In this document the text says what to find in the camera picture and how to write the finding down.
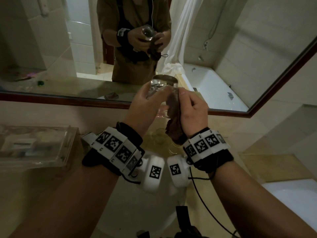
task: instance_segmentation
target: wooden mirror frame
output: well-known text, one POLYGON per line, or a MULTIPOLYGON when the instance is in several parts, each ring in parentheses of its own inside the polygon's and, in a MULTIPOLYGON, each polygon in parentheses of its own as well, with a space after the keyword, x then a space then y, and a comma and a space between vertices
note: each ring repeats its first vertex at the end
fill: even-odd
MULTIPOLYGON (((209 109, 208 115, 232 116, 251 118, 273 95, 293 77, 317 53, 317 37, 311 44, 290 64, 290 66, 277 78, 267 91, 256 101, 247 112, 209 109)), ((28 103, 45 103, 70 106, 85 106, 97 108, 128 109, 130 102, 108 101, 80 97, 55 96, 43 94, 29 94, 19 92, 0 92, 0 100, 28 103)))

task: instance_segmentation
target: bathtub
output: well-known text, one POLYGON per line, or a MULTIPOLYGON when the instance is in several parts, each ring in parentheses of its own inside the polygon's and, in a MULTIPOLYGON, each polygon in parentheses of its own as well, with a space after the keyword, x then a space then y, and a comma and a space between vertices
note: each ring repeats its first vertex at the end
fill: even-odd
POLYGON ((182 77, 189 90, 201 93, 209 108, 246 112, 248 107, 211 68, 184 64, 182 77))
POLYGON ((317 182, 313 179, 263 184, 272 195, 317 232, 317 182))

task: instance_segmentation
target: person's right hand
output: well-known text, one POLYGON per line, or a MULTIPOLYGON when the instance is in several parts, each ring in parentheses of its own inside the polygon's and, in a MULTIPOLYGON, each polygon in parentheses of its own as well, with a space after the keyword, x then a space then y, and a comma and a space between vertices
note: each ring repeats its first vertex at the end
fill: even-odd
POLYGON ((135 49, 147 52, 147 50, 150 48, 150 42, 145 40, 146 36, 142 32, 143 28, 144 26, 141 26, 129 31, 128 41, 135 49))
POLYGON ((179 88, 180 122, 184 133, 191 138, 195 133, 208 127, 208 105, 195 93, 179 88))

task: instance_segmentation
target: white shower curtain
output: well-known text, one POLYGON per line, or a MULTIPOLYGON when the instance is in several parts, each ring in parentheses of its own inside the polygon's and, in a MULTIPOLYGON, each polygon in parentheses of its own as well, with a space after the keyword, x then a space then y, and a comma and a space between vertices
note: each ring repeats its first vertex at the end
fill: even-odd
POLYGON ((172 39, 165 49, 168 57, 160 59, 158 71, 162 68, 164 74, 171 75, 172 71, 184 73, 182 66, 186 42, 202 2, 203 0, 172 0, 170 8, 172 39))

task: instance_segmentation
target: floor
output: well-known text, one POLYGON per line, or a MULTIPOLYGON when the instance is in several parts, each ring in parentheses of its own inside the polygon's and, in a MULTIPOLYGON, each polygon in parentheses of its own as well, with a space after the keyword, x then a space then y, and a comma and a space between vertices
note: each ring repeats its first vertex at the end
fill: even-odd
POLYGON ((78 78, 88 78, 101 81, 112 81, 113 65, 102 63, 97 71, 97 75, 77 73, 78 78))

